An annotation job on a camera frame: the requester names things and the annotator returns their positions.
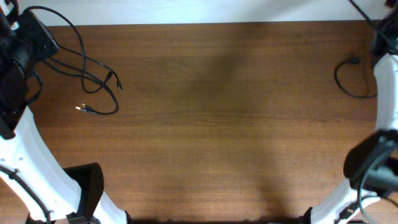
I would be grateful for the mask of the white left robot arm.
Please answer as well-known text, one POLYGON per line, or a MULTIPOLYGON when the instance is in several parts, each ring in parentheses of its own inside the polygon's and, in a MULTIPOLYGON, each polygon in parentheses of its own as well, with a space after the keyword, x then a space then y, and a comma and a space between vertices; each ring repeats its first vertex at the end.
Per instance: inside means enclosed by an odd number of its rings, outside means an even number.
POLYGON ((27 223, 131 223, 104 191, 100 165, 61 167, 35 125, 27 82, 58 50, 33 7, 1 2, 1 178, 28 208, 27 223))

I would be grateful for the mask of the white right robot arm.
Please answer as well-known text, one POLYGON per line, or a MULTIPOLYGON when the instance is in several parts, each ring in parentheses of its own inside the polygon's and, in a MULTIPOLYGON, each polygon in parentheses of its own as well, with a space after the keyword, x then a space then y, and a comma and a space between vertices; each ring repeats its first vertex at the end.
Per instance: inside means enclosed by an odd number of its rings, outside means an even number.
POLYGON ((386 1, 390 13, 378 23, 354 2, 351 4, 374 30, 371 48, 377 85, 375 130, 347 154, 344 178, 330 196, 310 207, 292 223, 352 223, 361 213, 364 223, 374 223, 365 208, 380 200, 393 205, 397 191, 397 1, 386 1))

